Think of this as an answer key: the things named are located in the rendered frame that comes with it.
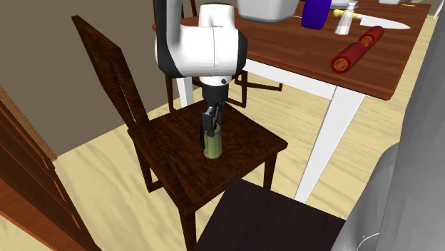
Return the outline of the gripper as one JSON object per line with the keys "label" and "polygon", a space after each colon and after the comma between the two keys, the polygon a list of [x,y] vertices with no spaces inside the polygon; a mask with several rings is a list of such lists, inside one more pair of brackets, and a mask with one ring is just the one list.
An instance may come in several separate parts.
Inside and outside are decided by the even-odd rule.
{"label": "gripper", "polygon": [[203,112],[202,124],[200,127],[200,143],[202,149],[205,149],[205,132],[207,136],[213,138],[215,135],[216,123],[222,123],[222,113],[225,101],[228,97],[229,87],[202,85],[202,94],[208,109]]}

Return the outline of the green cup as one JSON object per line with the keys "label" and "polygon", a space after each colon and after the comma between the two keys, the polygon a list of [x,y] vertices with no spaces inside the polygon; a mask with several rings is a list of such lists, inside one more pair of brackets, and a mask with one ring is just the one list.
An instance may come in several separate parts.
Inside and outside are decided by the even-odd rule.
{"label": "green cup", "polygon": [[209,159],[217,159],[222,155],[222,131],[220,124],[216,123],[213,138],[207,136],[205,132],[205,149],[203,149],[203,153]]}

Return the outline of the dark wooden chair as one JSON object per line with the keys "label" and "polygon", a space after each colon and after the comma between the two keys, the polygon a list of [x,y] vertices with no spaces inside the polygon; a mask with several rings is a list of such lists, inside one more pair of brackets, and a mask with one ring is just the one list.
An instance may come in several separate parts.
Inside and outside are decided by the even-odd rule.
{"label": "dark wooden chair", "polygon": [[[182,1],[189,1],[190,2],[190,7],[191,7],[191,11],[192,11],[192,15],[193,16],[197,16],[198,15],[198,11],[197,11],[197,7],[196,7],[196,3],[195,0],[182,0]],[[235,81],[236,85],[241,86],[241,96],[242,96],[242,100],[241,101],[236,101],[233,100],[231,98],[227,99],[228,103],[234,104],[236,106],[240,106],[242,108],[245,108],[247,105],[247,89],[248,88],[258,88],[258,89],[264,89],[264,90],[271,90],[271,91],[281,91],[282,90],[282,86],[283,84],[280,83],[279,86],[267,86],[264,84],[259,84],[259,83],[251,83],[248,81],[248,77],[247,77],[247,72],[246,71],[242,71],[241,73],[235,75],[232,77],[232,79]],[[174,111],[174,105],[173,105],[173,79],[168,76],[165,75],[165,84],[166,84],[166,90],[167,90],[167,95],[168,95],[168,107],[169,107],[169,111],[172,112]]]}
{"label": "dark wooden chair", "polygon": [[265,165],[270,188],[277,154],[287,142],[232,106],[223,103],[223,121],[202,129],[211,112],[199,101],[149,119],[121,49],[80,16],[72,16],[103,90],[128,127],[145,186],[163,188],[174,202],[187,251],[196,240],[195,213],[222,193],[234,177]]}

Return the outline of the wooden table with white legs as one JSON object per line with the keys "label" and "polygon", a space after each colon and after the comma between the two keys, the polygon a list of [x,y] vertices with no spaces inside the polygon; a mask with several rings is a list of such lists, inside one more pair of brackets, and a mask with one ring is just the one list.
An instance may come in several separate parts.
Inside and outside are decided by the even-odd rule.
{"label": "wooden table with white legs", "polygon": [[321,30],[302,27],[299,5],[292,17],[261,24],[235,15],[236,27],[248,39],[245,70],[329,100],[295,200],[307,201],[365,97],[388,101],[394,95],[414,44],[427,18],[428,4],[380,4],[359,0],[359,13],[406,24],[386,29],[376,45],[345,74],[335,74],[331,60],[365,31],[354,21],[346,36],[336,35],[338,19],[328,15]]}

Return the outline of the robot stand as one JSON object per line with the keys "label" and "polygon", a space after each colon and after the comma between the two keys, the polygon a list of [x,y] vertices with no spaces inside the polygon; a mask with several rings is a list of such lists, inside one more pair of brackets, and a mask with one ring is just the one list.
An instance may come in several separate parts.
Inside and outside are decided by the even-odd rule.
{"label": "robot stand", "polygon": [[232,178],[194,251],[330,251],[342,218]]}

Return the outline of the grey bowl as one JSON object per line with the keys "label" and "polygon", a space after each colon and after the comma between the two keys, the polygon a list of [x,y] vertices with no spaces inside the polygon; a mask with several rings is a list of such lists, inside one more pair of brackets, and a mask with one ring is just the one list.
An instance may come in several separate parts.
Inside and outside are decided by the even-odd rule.
{"label": "grey bowl", "polygon": [[277,23],[291,17],[300,0],[237,0],[239,15],[247,20]]}

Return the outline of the blue cup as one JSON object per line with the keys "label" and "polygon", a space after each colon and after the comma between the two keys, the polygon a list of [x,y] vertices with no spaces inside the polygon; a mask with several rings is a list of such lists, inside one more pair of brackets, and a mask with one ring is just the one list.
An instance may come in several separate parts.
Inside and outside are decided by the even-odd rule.
{"label": "blue cup", "polygon": [[305,0],[301,25],[307,29],[323,28],[330,10],[331,0]]}

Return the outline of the red cylinder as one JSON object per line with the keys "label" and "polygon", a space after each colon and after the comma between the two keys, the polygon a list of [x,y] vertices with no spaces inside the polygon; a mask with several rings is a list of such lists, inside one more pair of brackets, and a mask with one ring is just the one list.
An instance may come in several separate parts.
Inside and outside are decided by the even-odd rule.
{"label": "red cylinder", "polygon": [[336,74],[348,72],[368,52],[370,48],[370,45],[366,45],[361,41],[351,43],[331,60],[331,70]]}
{"label": "red cylinder", "polygon": [[384,28],[381,26],[373,26],[360,36],[358,42],[362,43],[366,48],[371,48],[378,42],[384,34]]}

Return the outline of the clear salt shaker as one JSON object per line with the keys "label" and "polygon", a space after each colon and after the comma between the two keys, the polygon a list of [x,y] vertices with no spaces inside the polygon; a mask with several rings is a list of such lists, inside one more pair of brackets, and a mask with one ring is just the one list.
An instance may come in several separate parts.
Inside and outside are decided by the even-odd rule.
{"label": "clear salt shaker", "polygon": [[333,11],[334,16],[339,16],[340,20],[335,29],[337,35],[346,36],[349,33],[349,28],[352,23],[352,19],[357,18],[358,14],[354,12],[357,1],[351,1],[347,4],[347,8],[343,10],[335,9]]}

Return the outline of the grey flat object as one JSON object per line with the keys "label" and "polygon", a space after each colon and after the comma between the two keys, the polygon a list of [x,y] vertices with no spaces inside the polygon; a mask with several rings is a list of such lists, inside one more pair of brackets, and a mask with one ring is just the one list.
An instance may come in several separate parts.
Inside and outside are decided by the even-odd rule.
{"label": "grey flat object", "polygon": [[348,7],[348,3],[354,0],[331,0],[330,8],[345,10]]}

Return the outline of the brown wooden cabinet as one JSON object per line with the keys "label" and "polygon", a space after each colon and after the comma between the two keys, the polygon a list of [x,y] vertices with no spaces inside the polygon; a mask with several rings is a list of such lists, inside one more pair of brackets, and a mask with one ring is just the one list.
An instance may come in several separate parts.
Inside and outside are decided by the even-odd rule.
{"label": "brown wooden cabinet", "polygon": [[102,251],[50,158],[20,124],[0,86],[0,216],[53,251]]}

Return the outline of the yellow-handled knife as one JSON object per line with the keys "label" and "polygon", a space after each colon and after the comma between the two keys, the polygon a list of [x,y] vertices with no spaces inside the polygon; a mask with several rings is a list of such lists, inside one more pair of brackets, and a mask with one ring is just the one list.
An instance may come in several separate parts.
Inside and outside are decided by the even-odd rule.
{"label": "yellow-handled knife", "polygon": [[367,16],[363,14],[354,13],[353,18],[359,19],[361,26],[370,26],[370,27],[381,26],[384,29],[410,29],[410,27],[407,26],[406,24],[399,23],[396,21],[391,21],[388,19],[377,18],[374,16]]}

